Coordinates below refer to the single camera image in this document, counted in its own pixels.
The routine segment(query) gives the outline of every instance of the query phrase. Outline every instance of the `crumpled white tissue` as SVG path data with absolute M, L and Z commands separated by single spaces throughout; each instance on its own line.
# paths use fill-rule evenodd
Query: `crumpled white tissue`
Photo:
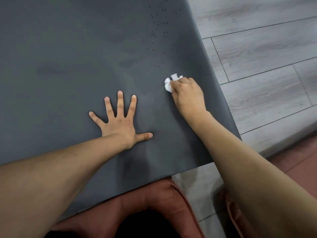
M 173 74 L 171 75 L 171 78 L 173 81 L 179 80 L 180 78 L 182 78 L 183 76 L 177 76 L 177 74 Z M 165 90 L 172 93 L 173 92 L 173 88 L 170 85 L 170 78 L 165 79 L 164 81 L 164 85 L 165 85 Z

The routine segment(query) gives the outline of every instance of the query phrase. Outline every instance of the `pinky finger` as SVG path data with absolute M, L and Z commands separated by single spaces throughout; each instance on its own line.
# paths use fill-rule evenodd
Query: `pinky finger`
M 97 117 L 97 115 L 94 112 L 89 112 L 89 116 L 100 128 L 102 125 L 105 124 L 100 118 Z

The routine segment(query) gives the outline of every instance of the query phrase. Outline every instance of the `red upholstery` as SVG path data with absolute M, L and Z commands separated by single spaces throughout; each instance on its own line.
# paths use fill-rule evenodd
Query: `red upholstery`
M 270 161 L 317 199 L 317 136 Z M 222 192 L 220 196 L 226 200 L 229 216 L 241 238 L 260 238 L 228 192 Z
M 53 230 L 110 238 L 125 218 L 147 208 L 160 212 L 181 237 L 204 237 L 188 200 L 171 177 L 114 197 L 58 223 Z

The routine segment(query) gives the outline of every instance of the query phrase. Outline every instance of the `gray wooden floor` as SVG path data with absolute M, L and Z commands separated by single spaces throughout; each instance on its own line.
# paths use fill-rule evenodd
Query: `gray wooden floor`
M 317 0 L 189 0 L 244 142 L 264 157 L 317 128 Z M 214 164 L 173 177 L 206 237 L 226 237 Z

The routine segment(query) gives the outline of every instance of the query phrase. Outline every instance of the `person's right hand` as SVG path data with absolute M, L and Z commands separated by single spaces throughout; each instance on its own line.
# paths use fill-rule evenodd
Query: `person's right hand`
M 207 113 L 203 91 L 193 78 L 183 77 L 170 84 L 175 104 L 189 125 Z

